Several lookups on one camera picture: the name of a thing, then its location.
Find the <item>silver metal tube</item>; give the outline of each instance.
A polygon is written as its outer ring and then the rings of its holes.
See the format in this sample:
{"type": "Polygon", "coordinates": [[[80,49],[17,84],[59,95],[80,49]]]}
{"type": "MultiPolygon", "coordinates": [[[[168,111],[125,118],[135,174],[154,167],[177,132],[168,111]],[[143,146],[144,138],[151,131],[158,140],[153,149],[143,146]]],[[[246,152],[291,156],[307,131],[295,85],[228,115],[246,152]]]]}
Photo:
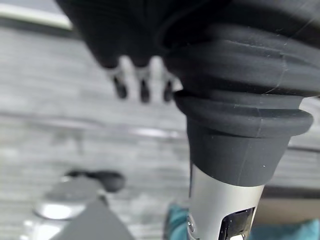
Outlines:
{"type": "Polygon", "coordinates": [[[218,240],[223,219],[230,214],[256,208],[263,189],[264,185],[243,187],[218,181],[193,165],[189,239],[218,240]]]}

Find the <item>gray floor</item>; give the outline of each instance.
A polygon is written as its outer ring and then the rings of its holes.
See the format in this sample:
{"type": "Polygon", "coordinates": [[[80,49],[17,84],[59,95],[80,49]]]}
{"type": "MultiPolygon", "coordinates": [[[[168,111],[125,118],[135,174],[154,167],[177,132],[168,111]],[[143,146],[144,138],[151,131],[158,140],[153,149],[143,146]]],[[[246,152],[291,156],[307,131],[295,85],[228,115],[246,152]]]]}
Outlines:
{"type": "MultiPolygon", "coordinates": [[[[81,41],[3,27],[0,36],[0,239],[17,239],[34,200],[74,167],[124,173],[112,209],[137,239],[160,239],[168,204],[187,198],[189,165],[185,118],[161,102],[159,63],[146,106],[126,61],[124,102],[81,41]],[[128,126],[172,137],[138,136],[128,126]]],[[[305,141],[295,139],[292,146],[305,141]]],[[[319,188],[319,172],[318,153],[288,150],[271,184],[319,188]]]]}
{"type": "Polygon", "coordinates": [[[30,8],[45,11],[53,14],[61,14],[60,9],[52,0],[0,0],[0,4],[30,8]]]}

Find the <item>black rubber tip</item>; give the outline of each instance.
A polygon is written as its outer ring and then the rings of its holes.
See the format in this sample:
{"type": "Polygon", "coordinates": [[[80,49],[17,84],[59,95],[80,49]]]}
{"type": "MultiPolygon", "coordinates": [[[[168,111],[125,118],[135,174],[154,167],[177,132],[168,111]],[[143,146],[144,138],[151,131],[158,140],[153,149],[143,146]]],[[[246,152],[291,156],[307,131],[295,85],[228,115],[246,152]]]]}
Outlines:
{"type": "Polygon", "coordinates": [[[126,183],[126,179],[121,173],[111,170],[85,171],[82,169],[75,169],[67,172],[65,176],[72,178],[82,176],[95,179],[99,181],[102,187],[109,193],[119,192],[125,187],[126,183]]]}
{"type": "Polygon", "coordinates": [[[144,104],[150,103],[150,90],[144,79],[140,82],[140,100],[144,104]]]}
{"type": "Polygon", "coordinates": [[[163,90],[163,101],[165,103],[169,103],[174,98],[173,94],[173,84],[171,81],[168,81],[165,85],[165,88],[163,90]]]}
{"type": "Polygon", "coordinates": [[[127,99],[128,98],[128,89],[125,84],[123,84],[119,79],[114,76],[113,83],[115,86],[116,95],[119,99],[127,99]]]}

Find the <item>silver metal part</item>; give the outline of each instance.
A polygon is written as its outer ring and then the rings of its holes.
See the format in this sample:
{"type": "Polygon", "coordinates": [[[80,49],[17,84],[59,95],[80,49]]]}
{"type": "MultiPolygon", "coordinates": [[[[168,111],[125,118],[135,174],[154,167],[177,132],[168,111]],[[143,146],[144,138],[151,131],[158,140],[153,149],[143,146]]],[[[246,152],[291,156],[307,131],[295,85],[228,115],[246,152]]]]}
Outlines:
{"type": "Polygon", "coordinates": [[[97,181],[87,177],[59,182],[35,204],[34,211],[46,219],[73,219],[97,198],[101,188],[97,181]]]}
{"type": "Polygon", "coordinates": [[[135,67],[135,75],[138,81],[145,80],[149,81],[150,79],[150,67],[135,67]]]}
{"type": "Polygon", "coordinates": [[[193,165],[189,217],[194,231],[188,227],[189,238],[218,240],[224,217],[257,207],[263,189],[264,185],[243,187],[218,181],[193,165]]]}
{"type": "Polygon", "coordinates": [[[195,225],[191,220],[190,216],[188,216],[187,225],[188,225],[189,231],[193,233],[195,231],[195,225]]]}
{"type": "Polygon", "coordinates": [[[245,237],[242,234],[230,237],[230,240],[244,240],[244,239],[245,237]]]}
{"type": "Polygon", "coordinates": [[[111,79],[117,77],[121,81],[124,80],[124,73],[120,65],[115,68],[106,68],[105,71],[111,79]]]}
{"type": "Polygon", "coordinates": [[[23,234],[19,240],[50,240],[60,233],[70,222],[45,219],[30,215],[23,223],[23,234]]]}

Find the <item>tripod leg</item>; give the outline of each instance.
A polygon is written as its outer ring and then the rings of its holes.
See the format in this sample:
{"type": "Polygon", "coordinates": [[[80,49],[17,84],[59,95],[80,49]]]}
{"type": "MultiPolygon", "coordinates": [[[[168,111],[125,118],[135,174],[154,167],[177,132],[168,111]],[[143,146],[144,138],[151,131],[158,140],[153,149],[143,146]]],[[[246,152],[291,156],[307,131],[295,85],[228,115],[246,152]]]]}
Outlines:
{"type": "Polygon", "coordinates": [[[77,218],[72,220],[52,240],[79,239],[134,240],[124,224],[100,199],[89,204],[77,218]]]}

